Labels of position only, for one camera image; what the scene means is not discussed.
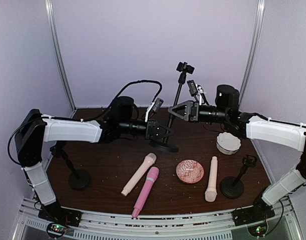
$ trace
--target white round container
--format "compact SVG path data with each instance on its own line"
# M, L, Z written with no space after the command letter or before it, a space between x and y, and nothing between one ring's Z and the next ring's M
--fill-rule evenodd
M221 153L225 155L232 155L239 150L241 141L232 134L223 132L217 136L216 146Z

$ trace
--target black pole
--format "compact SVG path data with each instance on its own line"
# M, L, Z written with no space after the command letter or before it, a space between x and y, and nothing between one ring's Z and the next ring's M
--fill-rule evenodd
M180 96L181 91L182 91L182 86L184 85L185 81L186 81L186 71L183 70L183 71L181 72L180 76L179 76L179 79L178 79L178 88L177 88L177 92L176 92L176 96L175 96L175 100L174 100L173 106L175 106L175 105L178 104L179 96ZM168 123L167 123L167 126L168 126L169 128L172 128L174 119L175 119L175 116L174 116L174 115L170 114L170 115L168 116ZM168 139L169 139L169 137L165 137L165 138L163 139L163 142L167 143L167 142L168 142Z
M232 182L232 187L236 186L236 184L238 183L238 181L240 181L240 179L246 173L248 168L249 168L249 166L247 166L247 165L246 166L245 165L242 166L241 170L239 171L239 174L235 178L234 182Z
M179 95L180 95L180 93L181 93L181 91L182 91L182 86L183 86L183 84L179 84L179 85L178 85L178 88L177 88L177 92L176 92L176 96L175 96L175 100L174 100L173 106L177 105L177 103L178 103ZM169 117L168 117L168 123L167 123L167 126L168 126L169 128L172 128L174 119L175 119L175 116L172 115L172 114L170 114ZM168 138L169 138L169 137L165 137L165 138L163 139L163 142L167 143L167 142L168 142Z
M72 171L75 178L79 179L79 174L76 171L73 162L68 158L68 155L64 150L62 150L62 158L65 160L67 167Z

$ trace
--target round black stand base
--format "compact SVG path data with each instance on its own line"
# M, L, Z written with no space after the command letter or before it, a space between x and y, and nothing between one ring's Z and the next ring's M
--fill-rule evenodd
M150 140L149 141L149 146L156 148L158 150L162 150L165 152L170 152L170 153L177 153L179 151L177 146L171 145L171 144L167 144L161 141L157 141L157 140Z
M239 198L240 196L242 196L244 192L244 185L241 182L241 180L239 180L237 184L232 187L232 183L234 182L235 179L236 177L234 176L233 177L228 176L221 181L220 190L227 198L230 199Z
M69 175L69 186L74 190L83 190L91 183L91 175L88 171L83 169L77 169L79 178L76 178L73 173Z

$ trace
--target black cable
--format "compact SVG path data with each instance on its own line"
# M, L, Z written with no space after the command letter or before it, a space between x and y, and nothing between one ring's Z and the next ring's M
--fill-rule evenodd
M138 117L139 117L139 110L138 110L138 107L133 103L133 107L134 107L134 109L135 109L135 111L136 111L136 117L135 117L135 120L137 120L138 119Z
M203 98L204 103L209 106L209 103L207 101L207 98L206 98L205 94L201 93L201 96Z
M151 117L154 116L154 114L155 114L154 112L152 112L151 114L149 114L148 120L151 119Z
M129 137L120 137L119 139L128 140L128 141L135 141L138 139L138 136L135 136L135 138L129 138Z
M56 221L58 221L58 219L57 218L55 218L55 217L53 217L53 216L51 216L47 211L46 211L46 209L44 208L44 206L41 204L41 208L42 208L42 210L52 219L52 220L56 220Z
M267 117L265 117L265 116L263 116L263 115L261 115L261 114L258 114L257 112L253 112L252 114L254 114L254 115L256 115L256 116L259 116L261 119L263 119L263 120L265 120L265 121L268 121L268 118ZM302 128L304 128L304 129L306 129L306 126L301 126L300 124L297 124L297 123L290 123L290 122L284 122L284 121L279 121L279 120L270 120L270 122L275 122L275 123L278 123L278 124L286 124L286 125L291 125L291 126L295 126L295 127L302 127Z
M212 129L206 128L206 127L205 127L205 124L203 125L203 128L204 128L205 130L210 131L210 132L215 132L215 133L217 132L217 133L220 133L220 134L222 133L221 131L218 131L218 130L212 130Z
M38 201L34 203L34 208L35 208L36 210L39 211L40 209L38 209L38 208L36 207L36 204L38 204L38 203L39 203Z
M12 155L11 155L11 149L10 149L10 148L11 148L12 139L13 139L14 135L15 135L20 129L22 129L23 127L25 127L25 126L28 125L28 124L33 123L33 122L36 121L36 120L37 120L37 119L30 120L30 121L28 121L28 122L26 122L26 123L20 125L20 126L12 133L11 137L10 137L9 140L8 140L8 144L7 144L7 153L8 153L9 158L10 158L15 164L18 164L18 165L21 166L21 164L20 164L19 162L17 162L17 161L12 157Z
M274 229L277 227L277 225L278 225L278 224L280 223L280 221L282 220L282 217L283 217L283 214L284 214L284 205L283 205L283 203L282 203L281 200L278 200L278 201L279 201L279 202L281 203L281 205L282 205L281 217L278 219L277 223L276 223L275 226L272 228L272 230L265 234L265 237L266 237L267 235L271 234L271 232L274 231Z
M89 122L89 121L92 121L92 120L95 120L95 119L98 119L100 117L102 117L103 115L105 115L107 113L107 111L109 110L109 108L111 107L113 101L119 97L119 95L130 85L134 85L134 84L141 84L141 83L151 83L151 84L158 84L159 85L159 90L157 91L157 93L155 94L152 102L155 101L155 99L157 98L157 96L159 95L159 93L162 91L162 84L159 82L159 81L155 81L155 80L139 80L139 81L132 81L132 82L129 82L128 84L126 84L117 94L116 96L113 98L113 100L111 101L111 103L107 106L107 108L101 112L100 114L98 114L97 116L93 117L93 118L90 118L90 119L85 119L84 121L85 122Z
M80 119L73 119L73 118L67 118L67 117L61 117L61 116L52 116L50 119L55 119L55 120L67 120L67 121L73 121L73 122L80 122Z

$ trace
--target white backdrop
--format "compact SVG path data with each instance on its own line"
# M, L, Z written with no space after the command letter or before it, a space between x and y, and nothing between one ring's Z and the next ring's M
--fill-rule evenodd
M163 83L164 106L173 103L177 64L195 67L196 82L214 102L216 86L240 88L257 10L256 0L56 0L54 13L77 107L107 106L128 82ZM125 93L147 106L151 84ZM181 100L187 100L187 86Z

